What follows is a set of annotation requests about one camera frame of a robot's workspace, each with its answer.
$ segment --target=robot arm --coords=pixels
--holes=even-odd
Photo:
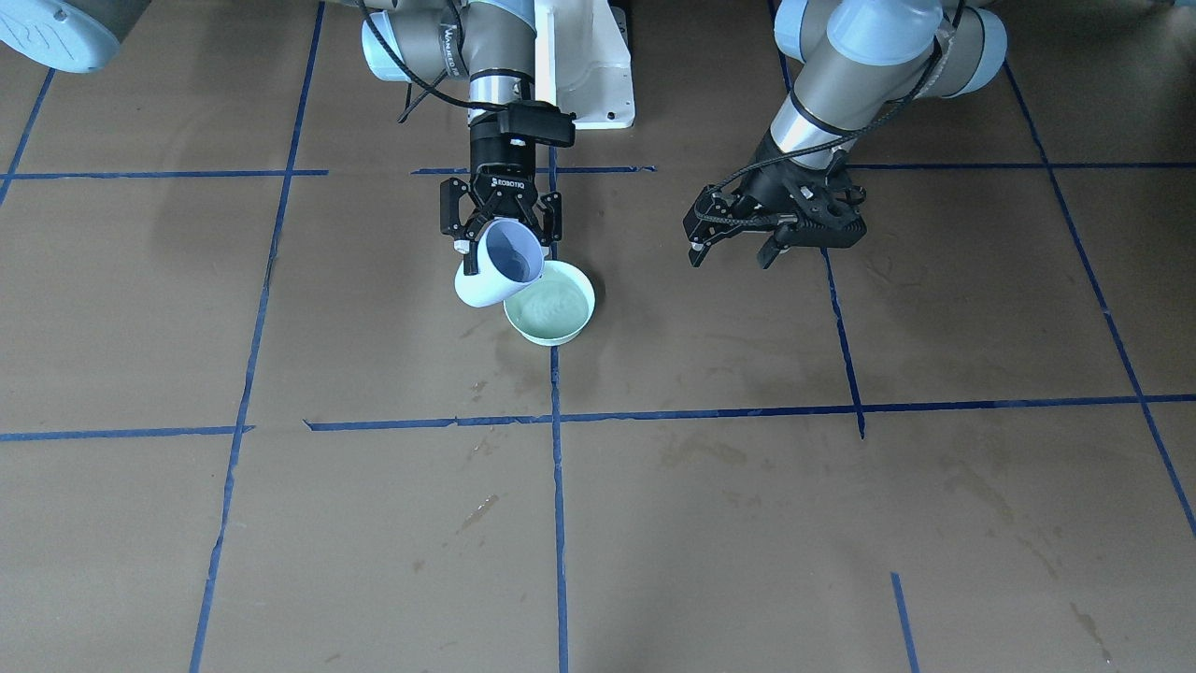
[[[1006,50],[994,14],[966,7],[954,22],[940,0],[785,0],[775,37],[805,67],[751,163],[707,186],[687,213],[695,267],[713,244],[742,232],[769,234],[757,253],[762,268],[792,246],[855,244],[867,232],[858,207],[865,190],[846,167],[855,141],[914,98],[980,88]]]
[[[440,184],[440,231],[465,255],[465,274],[477,273],[477,239],[495,218],[523,222],[541,245],[559,240],[561,195],[538,194],[536,145],[568,147],[575,128],[573,115],[532,98],[532,0],[474,0],[460,10],[409,0],[376,13],[359,6],[366,61],[380,79],[425,86],[420,80],[469,78],[470,178]],[[472,212],[462,221],[466,196]]]

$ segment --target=light green bowl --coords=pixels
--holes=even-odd
[[[578,267],[549,259],[544,275],[502,301],[502,310],[532,344],[560,347],[593,316],[594,287]]]

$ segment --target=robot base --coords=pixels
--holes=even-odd
[[[537,98],[579,129],[631,126],[631,54],[606,0],[539,0],[536,33]]]

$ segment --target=white mug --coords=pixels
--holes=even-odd
[[[496,304],[544,273],[544,249],[530,228],[507,216],[494,218],[477,239],[477,274],[457,268],[457,295],[481,307]]]

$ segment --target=water in bowl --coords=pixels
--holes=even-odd
[[[590,317],[586,295],[573,282],[545,276],[518,294],[515,322],[537,339],[560,339],[585,325]]]

